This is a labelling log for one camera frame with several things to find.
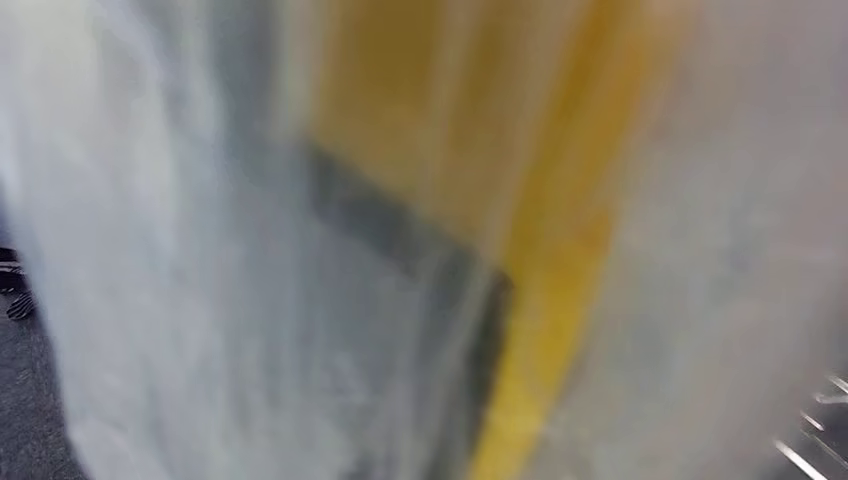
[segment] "yellow tape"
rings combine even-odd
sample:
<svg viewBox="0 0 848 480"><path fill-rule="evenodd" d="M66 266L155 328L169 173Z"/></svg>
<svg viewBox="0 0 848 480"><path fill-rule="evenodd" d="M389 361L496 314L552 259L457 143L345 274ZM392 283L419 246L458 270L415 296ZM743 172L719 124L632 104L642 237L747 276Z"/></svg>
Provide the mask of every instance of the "yellow tape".
<svg viewBox="0 0 848 480"><path fill-rule="evenodd" d="M470 472L512 479L579 347L614 223L605 182L672 19L633 0L327 2L315 139L516 285Z"/></svg>

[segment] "floor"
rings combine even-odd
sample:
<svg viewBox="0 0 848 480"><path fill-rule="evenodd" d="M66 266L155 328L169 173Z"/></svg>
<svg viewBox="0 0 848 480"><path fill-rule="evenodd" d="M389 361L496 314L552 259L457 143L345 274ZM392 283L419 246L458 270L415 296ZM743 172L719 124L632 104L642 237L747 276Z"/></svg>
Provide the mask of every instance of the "floor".
<svg viewBox="0 0 848 480"><path fill-rule="evenodd" d="M0 318L0 480L83 480L64 434L50 345L37 320Z"/></svg>

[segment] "gray surface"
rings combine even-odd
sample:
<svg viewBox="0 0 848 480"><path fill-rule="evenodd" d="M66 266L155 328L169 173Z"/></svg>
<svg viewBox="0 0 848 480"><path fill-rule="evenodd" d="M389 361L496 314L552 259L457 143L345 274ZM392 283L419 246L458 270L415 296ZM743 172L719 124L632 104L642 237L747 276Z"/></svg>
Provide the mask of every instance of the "gray surface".
<svg viewBox="0 0 848 480"><path fill-rule="evenodd" d="M0 315L0 480L77 480L47 338Z"/></svg>
<svg viewBox="0 0 848 480"><path fill-rule="evenodd" d="M3 199L3 195L0 195L0 247L13 248L12 232L6 215L6 201Z"/></svg>

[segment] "yellow stripe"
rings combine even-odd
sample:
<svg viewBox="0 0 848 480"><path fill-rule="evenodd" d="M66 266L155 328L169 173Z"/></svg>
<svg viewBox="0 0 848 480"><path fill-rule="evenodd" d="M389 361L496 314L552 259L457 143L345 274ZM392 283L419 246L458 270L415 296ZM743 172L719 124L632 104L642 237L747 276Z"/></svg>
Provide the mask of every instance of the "yellow stripe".
<svg viewBox="0 0 848 480"><path fill-rule="evenodd" d="M334 24L311 111L316 141L491 255L516 285L470 472L515 478L579 348L614 224L603 192L669 57L674 19L634 0L324 1ZM464 8L474 21L451 23ZM565 44L533 43L557 29ZM443 38L466 42L450 74ZM434 92L450 92L444 111ZM497 215L509 228L492 250Z"/></svg>

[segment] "plastic bag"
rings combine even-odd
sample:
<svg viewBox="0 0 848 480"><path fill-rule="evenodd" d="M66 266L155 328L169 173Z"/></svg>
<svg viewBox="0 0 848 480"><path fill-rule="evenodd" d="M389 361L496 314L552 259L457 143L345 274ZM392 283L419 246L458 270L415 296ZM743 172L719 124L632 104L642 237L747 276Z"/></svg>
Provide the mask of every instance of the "plastic bag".
<svg viewBox="0 0 848 480"><path fill-rule="evenodd" d="M89 474L759 470L840 338L844 7L684 7L0 6Z"/></svg>

